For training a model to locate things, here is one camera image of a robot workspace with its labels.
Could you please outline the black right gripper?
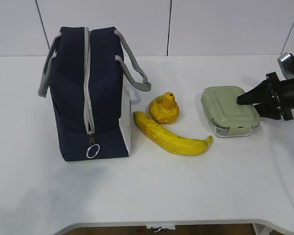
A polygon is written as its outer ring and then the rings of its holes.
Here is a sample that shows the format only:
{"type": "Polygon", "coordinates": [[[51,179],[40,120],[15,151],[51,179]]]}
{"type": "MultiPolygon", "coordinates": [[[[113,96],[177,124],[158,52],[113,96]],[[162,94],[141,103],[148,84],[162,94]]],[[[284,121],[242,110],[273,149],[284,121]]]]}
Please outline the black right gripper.
{"type": "Polygon", "coordinates": [[[283,93],[284,82],[280,81],[276,72],[266,75],[267,81],[262,81],[254,89],[237,97],[239,105],[254,105],[260,117],[274,120],[292,120],[293,114],[287,107],[283,93]]]}

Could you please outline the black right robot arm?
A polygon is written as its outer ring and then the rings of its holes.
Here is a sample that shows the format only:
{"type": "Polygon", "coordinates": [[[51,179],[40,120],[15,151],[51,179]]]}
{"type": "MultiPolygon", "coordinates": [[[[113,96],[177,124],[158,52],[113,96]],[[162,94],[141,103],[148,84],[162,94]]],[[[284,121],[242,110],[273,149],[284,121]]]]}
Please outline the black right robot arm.
{"type": "Polygon", "coordinates": [[[253,105],[259,116],[274,120],[292,120],[294,78],[280,81],[275,72],[266,75],[258,86],[237,97],[239,105],[253,105]]]}

